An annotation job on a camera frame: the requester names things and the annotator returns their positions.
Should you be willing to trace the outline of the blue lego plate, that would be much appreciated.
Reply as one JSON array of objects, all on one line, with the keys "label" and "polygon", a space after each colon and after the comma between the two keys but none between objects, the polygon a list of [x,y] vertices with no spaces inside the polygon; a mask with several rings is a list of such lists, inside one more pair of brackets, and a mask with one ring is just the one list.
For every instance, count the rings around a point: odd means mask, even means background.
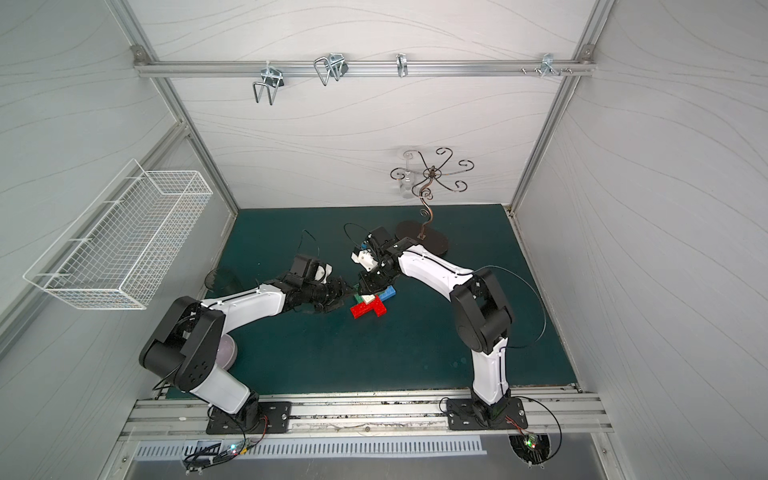
[{"label": "blue lego plate", "polygon": [[379,292],[377,297],[382,301],[386,301],[396,295],[396,290],[393,286],[388,286],[385,290]]}]

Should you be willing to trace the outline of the red lego brick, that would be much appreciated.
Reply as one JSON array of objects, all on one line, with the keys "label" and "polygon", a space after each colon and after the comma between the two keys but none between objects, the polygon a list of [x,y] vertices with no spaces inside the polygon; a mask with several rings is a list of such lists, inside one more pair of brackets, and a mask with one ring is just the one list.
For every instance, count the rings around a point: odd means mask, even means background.
[{"label": "red lego brick", "polygon": [[379,296],[376,296],[369,306],[377,317],[381,317],[387,313],[387,308]]},{"label": "red lego brick", "polygon": [[358,319],[363,315],[366,315],[367,313],[370,313],[373,311],[375,311],[375,305],[373,302],[368,304],[362,302],[350,308],[350,313],[352,314],[354,319]]}]

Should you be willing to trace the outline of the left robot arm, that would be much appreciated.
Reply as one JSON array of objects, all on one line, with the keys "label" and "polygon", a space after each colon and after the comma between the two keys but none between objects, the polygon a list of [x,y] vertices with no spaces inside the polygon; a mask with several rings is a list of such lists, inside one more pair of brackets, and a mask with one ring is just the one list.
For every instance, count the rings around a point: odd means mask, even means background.
[{"label": "left robot arm", "polygon": [[256,398],[247,386],[216,363],[221,338],[247,324],[309,305],[332,311],[353,294],[316,257],[298,255],[275,279],[225,297],[174,300],[139,354],[139,365],[221,411],[234,415]]}]

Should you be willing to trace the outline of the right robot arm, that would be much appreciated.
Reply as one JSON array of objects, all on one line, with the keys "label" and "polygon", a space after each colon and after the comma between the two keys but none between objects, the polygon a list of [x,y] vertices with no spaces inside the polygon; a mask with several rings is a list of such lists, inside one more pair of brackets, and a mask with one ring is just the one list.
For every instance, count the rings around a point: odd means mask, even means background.
[{"label": "right robot arm", "polygon": [[509,390],[506,349],[514,315],[490,269],[459,267],[409,237],[391,237],[384,228],[369,233],[354,247],[351,259],[363,268],[359,275],[361,294],[383,291],[405,276],[422,282],[448,300],[457,334],[472,351],[473,396],[486,406],[502,401]]}]

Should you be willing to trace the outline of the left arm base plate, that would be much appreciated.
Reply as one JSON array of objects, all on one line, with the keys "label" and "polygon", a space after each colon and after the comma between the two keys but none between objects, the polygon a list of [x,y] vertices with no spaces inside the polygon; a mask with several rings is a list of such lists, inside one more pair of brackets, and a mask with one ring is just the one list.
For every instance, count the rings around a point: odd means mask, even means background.
[{"label": "left arm base plate", "polygon": [[247,403],[238,413],[229,414],[212,406],[208,411],[208,435],[283,434],[288,431],[291,402]]}]

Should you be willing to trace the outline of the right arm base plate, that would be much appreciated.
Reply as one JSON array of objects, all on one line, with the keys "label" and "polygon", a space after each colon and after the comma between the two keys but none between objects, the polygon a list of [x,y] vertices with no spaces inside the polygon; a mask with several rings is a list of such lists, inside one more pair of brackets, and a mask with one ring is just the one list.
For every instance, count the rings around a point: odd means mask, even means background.
[{"label": "right arm base plate", "polygon": [[452,431],[525,430],[526,412],[518,397],[503,397],[493,405],[470,398],[448,398],[441,401],[441,412]]}]

